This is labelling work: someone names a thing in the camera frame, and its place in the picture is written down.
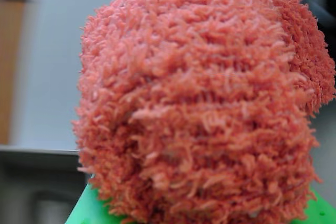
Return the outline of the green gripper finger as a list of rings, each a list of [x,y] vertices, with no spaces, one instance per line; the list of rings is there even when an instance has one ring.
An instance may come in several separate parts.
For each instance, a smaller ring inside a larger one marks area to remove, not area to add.
[[[110,214],[98,191],[87,183],[65,224],[120,224],[125,218]]]
[[[308,201],[305,210],[306,219],[299,220],[304,224],[335,224],[335,208],[333,208],[319,193],[311,190],[315,199]]]

